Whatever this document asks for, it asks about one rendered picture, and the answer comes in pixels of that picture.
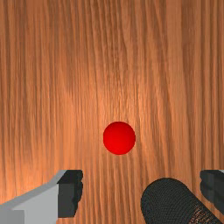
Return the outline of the red ball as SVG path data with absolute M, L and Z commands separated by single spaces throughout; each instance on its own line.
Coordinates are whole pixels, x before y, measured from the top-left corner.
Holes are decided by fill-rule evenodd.
M 103 144 L 115 155 L 124 155 L 136 142 L 135 131 L 126 122 L 112 122 L 103 132 Z

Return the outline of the dark mesh basket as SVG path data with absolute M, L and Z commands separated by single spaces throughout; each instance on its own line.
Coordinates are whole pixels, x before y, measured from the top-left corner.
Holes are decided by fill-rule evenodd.
M 141 211 L 146 224 L 223 224 L 175 178 L 149 184 L 141 198 Z

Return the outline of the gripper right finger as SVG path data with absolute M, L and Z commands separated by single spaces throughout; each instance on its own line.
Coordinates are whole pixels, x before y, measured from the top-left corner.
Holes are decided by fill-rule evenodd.
M 203 170 L 199 176 L 202 195 L 224 215 L 224 170 Z

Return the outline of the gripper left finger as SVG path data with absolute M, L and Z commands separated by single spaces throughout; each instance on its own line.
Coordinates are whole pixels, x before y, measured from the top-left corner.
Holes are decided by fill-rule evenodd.
M 82 170 L 61 170 L 49 182 L 0 205 L 0 224 L 56 224 L 73 218 L 83 190 Z

